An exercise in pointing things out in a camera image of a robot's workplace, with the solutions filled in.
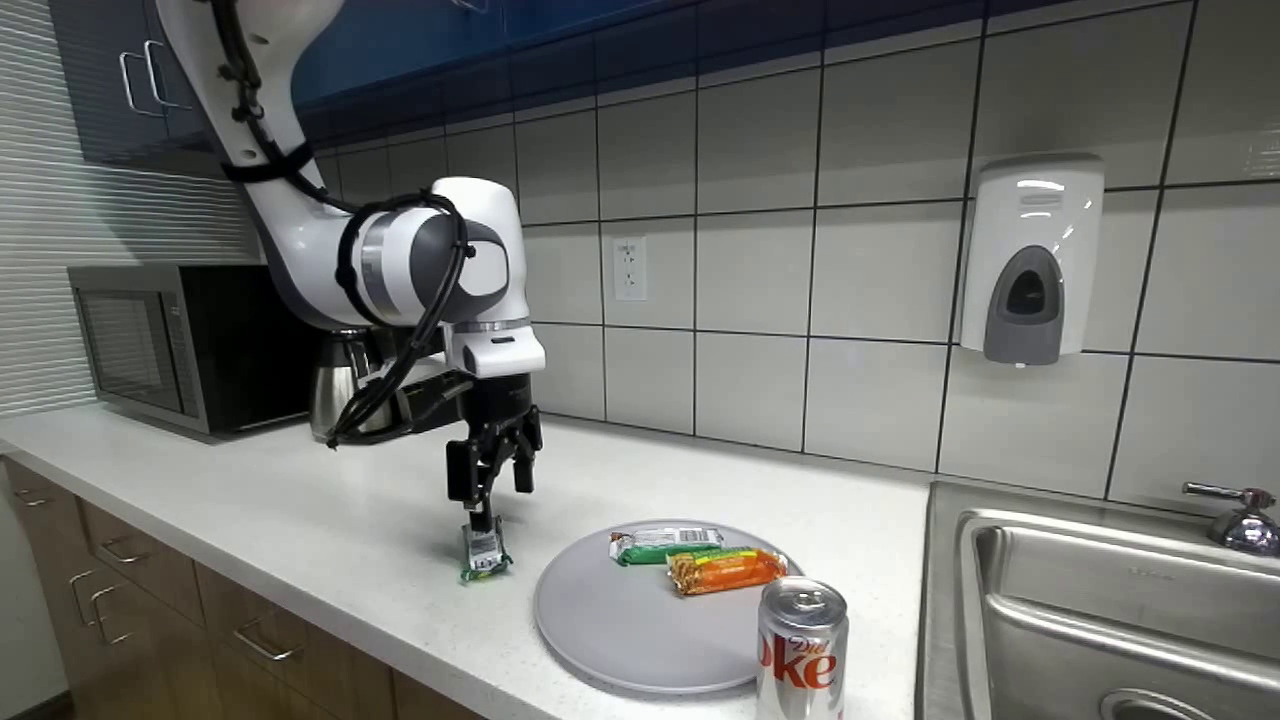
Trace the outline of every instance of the wooden cabinet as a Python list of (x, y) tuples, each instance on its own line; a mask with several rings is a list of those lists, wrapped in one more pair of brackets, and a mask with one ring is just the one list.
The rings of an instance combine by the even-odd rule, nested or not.
[(75, 720), (473, 720), (26, 466), (3, 468)]
[(151, 0), (49, 0), (49, 15), (85, 162), (218, 170)]

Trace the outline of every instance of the soap dispenser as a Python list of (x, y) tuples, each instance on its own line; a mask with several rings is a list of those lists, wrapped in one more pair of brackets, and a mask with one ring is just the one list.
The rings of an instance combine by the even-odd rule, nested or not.
[(1100, 162), (991, 164), (978, 185), (960, 347), (1057, 365), (1085, 347), (1105, 211)]

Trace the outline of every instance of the microwave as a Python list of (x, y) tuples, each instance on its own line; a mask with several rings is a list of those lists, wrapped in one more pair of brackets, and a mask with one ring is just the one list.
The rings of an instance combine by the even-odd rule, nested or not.
[(310, 413), (322, 334), (263, 266), (70, 270), (98, 397), (220, 442)]

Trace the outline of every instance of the microwave door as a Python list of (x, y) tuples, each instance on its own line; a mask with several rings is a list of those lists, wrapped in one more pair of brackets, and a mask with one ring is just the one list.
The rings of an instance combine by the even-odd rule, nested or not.
[(93, 382), (110, 400), (182, 413), (166, 305), (157, 293), (85, 293)]

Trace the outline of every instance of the orange object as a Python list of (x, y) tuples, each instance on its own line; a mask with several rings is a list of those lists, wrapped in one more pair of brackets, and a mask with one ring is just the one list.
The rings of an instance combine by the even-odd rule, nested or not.
[(757, 589), (788, 577), (788, 565), (763, 550), (745, 554), (677, 554), (669, 561), (677, 598), (711, 598)]

